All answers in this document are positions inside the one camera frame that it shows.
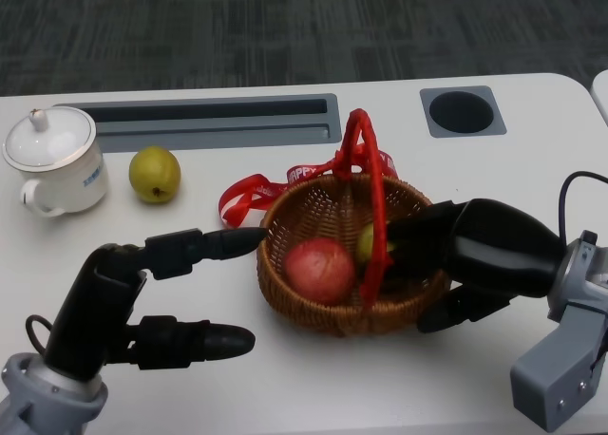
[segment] black cable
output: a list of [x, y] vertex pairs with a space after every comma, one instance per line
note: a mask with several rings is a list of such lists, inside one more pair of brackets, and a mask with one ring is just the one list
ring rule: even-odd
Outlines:
[[45, 353], [45, 347], [40, 344], [38, 337], [36, 337], [36, 332], [34, 332], [33, 327], [34, 322], [42, 324], [45, 328], [48, 329], [48, 331], [53, 329], [53, 325], [50, 324], [50, 321], [48, 321], [46, 318], [43, 318], [39, 314], [32, 314], [28, 316], [28, 319], [26, 319], [26, 332], [28, 333], [28, 339], [34, 349], [38, 351], [38, 354], [43, 355]]
[[568, 192], [568, 187], [572, 180], [578, 177], [587, 177], [589, 179], [603, 181], [608, 184], [608, 178], [601, 176], [600, 174], [596, 174], [595, 172], [587, 172], [587, 171], [579, 171], [574, 174], [570, 174], [566, 180], [563, 181], [563, 185], [560, 190], [560, 204], [558, 206], [558, 223], [560, 228], [560, 241], [561, 245], [565, 249], [568, 246], [568, 242], [566, 240], [566, 193]]

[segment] cup holder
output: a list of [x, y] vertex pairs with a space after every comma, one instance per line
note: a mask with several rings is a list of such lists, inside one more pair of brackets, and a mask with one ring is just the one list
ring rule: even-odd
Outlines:
[[454, 133], [479, 133], [494, 122], [490, 104], [467, 91], [442, 93], [430, 103], [428, 113], [438, 125]]
[[420, 96], [435, 138], [505, 134], [492, 90], [484, 85], [425, 88]]

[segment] wicker basket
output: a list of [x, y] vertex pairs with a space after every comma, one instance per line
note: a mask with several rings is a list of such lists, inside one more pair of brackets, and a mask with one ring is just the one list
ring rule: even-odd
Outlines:
[[[430, 205], [415, 188], [384, 176], [387, 219], [402, 218]], [[431, 278], [407, 281], [396, 293], [380, 294], [376, 304], [362, 310], [358, 282], [350, 300], [325, 307], [304, 299], [286, 283], [282, 262], [296, 243], [311, 237], [339, 240], [354, 254], [362, 228], [372, 221], [369, 175], [353, 174], [343, 181], [322, 176], [287, 190], [262, 221], [269, 235], [257, 249], [259, 287], [270, 306], [297, 325], [344, 336], [387, 333], [414, 323], [421, 312], [449, 288], [442, 272]]]

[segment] apple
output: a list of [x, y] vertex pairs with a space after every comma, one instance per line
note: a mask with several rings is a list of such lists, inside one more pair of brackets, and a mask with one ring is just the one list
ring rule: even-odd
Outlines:
[[321, 305], [339, 305], [354, 287], [351, 255], [332, 238], [317, 237], [298, 243], [285, 256], [283, 267], [294, 291]]

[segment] robotic hand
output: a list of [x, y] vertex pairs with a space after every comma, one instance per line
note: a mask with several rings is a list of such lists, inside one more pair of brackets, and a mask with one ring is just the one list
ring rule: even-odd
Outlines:
[[[54, 325], [28, 318], [28, 336], [39, 354], [15, 354], [2, 370], [9, 397], [0, 403], [2, 435], [76, 435], [107, 399], [99, 372], [105, 364], [140, 369], [183, 369], [191, 362], [246, 354], [256, 338], [237, 326], [209, 321], [181, 323], [173, 316], [145, 316], [127, 326], [148, 269], [157, 280], [190, 274], [202, 259], [230, 259], [257, 248], [266, 230], [199, 230], [151, 237], [145, 247], [105, 245], [76, 277]], [[43, 348], [34, 321], [50, 330]]]
[[443, 202], [414, 217], [393, 221], [388, 237], [394, 272], [427, 276], [443, 270], [462, 286], [431, 305], [418, 321], [435, 332], [480, 319], [518, 295], [547, 297], [548, 317], [559, 323], [511, 369], [513, 404], [553, 431], [596, 393], [608, 350], [608, 248], [584, 231], [565, 245], [560, 194], [560, 236], [513, 207], [489, 199]]

